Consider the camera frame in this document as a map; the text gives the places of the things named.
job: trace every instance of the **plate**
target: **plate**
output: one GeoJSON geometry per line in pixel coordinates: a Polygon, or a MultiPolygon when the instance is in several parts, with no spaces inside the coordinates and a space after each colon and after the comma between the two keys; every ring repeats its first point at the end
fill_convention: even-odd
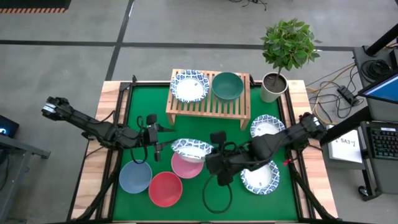
{"type": "Polygon", "coordinates": [[[247,169],[242,170],[241,179],[245,188],[250,192],[266,195],[278,187],[279,169],[274,161],[270,161],[252,172],[247,169]]]}
{"type": "Polygon", "coordinates": [[[172,149],[185,161],[204,162],[205,156],[211,153],[213,146],[201,140],[184,138],[173,142],[172,149]]]}
{"type": "Polygon", "coordinates": [[[184,70],[173,77],[170,91],[181,102],[199,102],[209,92],[209,79],[198,70],[184,70]]]}
{"type": "Polygon", "coordinates": [[[276,134],[284,129],[285,125],[278,118],[265,114],[258,116],[251,123],[250,135],[253,138],[254,136],[262,136],[263,134],[276,134]]]}

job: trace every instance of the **concrete floor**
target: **concrete floor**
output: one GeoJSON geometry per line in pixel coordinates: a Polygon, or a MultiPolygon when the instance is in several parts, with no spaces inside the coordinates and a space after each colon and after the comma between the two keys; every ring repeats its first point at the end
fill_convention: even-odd
{"type": "MultiPolygon", "coordinates": [[[[127,2],[73,0],[66,14],[0,14],[0,40],[116,41],[127,2]]],[[[136,0],[124,41],[260,44],[267,26],[298,17],[312,26],[321,45],[360,46],[375,41],[398,21],[393,0],[272,0],[266,12],[262,5],[241,7],[243,4],[136,0]]],[[[77,128],[42,117],[40,109],[48,96],[64,96],[72,106],[93,116],[113,47],[0,45],[0,52],[0,95],[9,96],[0,98],[0,113],[21,124],[17,138],[22,142],[52,151],[47,161],[32,160],[11,216],[24,217],[29,223],[62,222],[87,142],[77,128]]],[[[315,63],[283,74],[310,83],[353,62],[351,52],[320,55],[315,63]]],[[[260,50],[123,47],[113,80],[130,80],[133,74],[139,80],[168,80],[173,68],[249,72],[255,79],[272,70],[260,50]]],[[[353,80],[360,89],[358,76],[353,80]]],[[[336,82],[347,85],[348,73],[336,82]]],[[[311,87],[318,88],[319,82],[311,87]]],[[[324,93],[336,90],[328,88],[324,93]]],[[[325,109],[333,121],[340,121],[332,103],[325,109]]],[[[356,193],[363,184],[360,171],[327,169],[340,218],[396,223],[397,196],[362,202],[356,193]]]]}

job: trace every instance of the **green tabletop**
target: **green tabletop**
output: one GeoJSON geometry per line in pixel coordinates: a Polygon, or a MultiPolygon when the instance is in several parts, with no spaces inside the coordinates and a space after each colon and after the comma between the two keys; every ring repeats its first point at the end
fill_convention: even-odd
{"type": "MultiPolygon", "coordinates": [[[[160,133],[159,142],[178,138],[192,138],[210,142],[210,133],[225,130],[228,141],[239,144],[250,139],[250,125],[240,131],[239,120],[200,118],[192,116],[178,116],[175,126],[170,126],[165,114],[169,88],[167,86],[139,86],[133,91],[129,126],[138,129],[136,117],[156,113],[159,124],[174,128],[174,133],[160,133]]],[[[260,88],[251,90],[251,121],[262,114],[270,114],[279,118],[277,102],[263,103],[259,96],[260,88]]],[[[231,208],[222,214],[213,214],[203,205],[201,192],[209,172],[204,168],[193,179],[182,179],[183,194],[181,199],[169,208],[160,208],[154,205],[148,190],[139,194],[129,194],[120,185],[116,192],[114,221],[266,221],[266,220],[297,220],[295,202],[290,181],[289,169],[283,165],[284,149],[281,149],[273,158],[280,172],[280,183],[276,190],[269,195],[256,195],[246,190],[240,176],[234,177],[231,184],[233,202],[231,208]]],[[[167,146],[162,151],[162,161],[155,162],[153,147],[149,148],[147,163],[152,168],[153,176],[163,171],[171,171],[171,157],[173,150],[167,146]]],[[[136,159],[142,159],[143,149],[134,149],[136,159]]],[[[131,155],[125,150],[122,166],[131,161],[131,155]]],[[[221,210],[227,206],[229,193],[226,187],[219,187],[214,178],[207,190],[206,196],[209,206],[214,210],[221,210]]]]}

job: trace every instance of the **power strip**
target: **power strip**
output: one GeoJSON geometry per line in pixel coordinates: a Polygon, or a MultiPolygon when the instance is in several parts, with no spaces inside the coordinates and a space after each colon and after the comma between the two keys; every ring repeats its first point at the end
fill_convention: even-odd
{"type": "Polygon", "coordinates": [[[355,106],[359,102],[353,93],[343,85],[337,89],[337,92],[352,106],[355,106]]]}

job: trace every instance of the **wooden rack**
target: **wooden rack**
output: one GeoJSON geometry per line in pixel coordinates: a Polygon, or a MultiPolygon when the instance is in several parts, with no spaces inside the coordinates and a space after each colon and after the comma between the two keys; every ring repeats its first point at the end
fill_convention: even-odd
{"type": "MultiPolygon", "coordinates": [[[[173,69],[172,79],[184,69],[173,69]]],[[[213,78],[221,72],[201,71],[209,79],[209,92],[200,102],[182,103],[169,91],[166,114],[171,125],[175,124],[176,115],[203,116],[209,118],[224,118],[240,120],[240,128],[244,130],[250,121],[250,79],[248,73],[236,73],[243,81],[244,90],[241,96],[233,101],[220,101],[213,94],[211,84],[213,78]]]]}

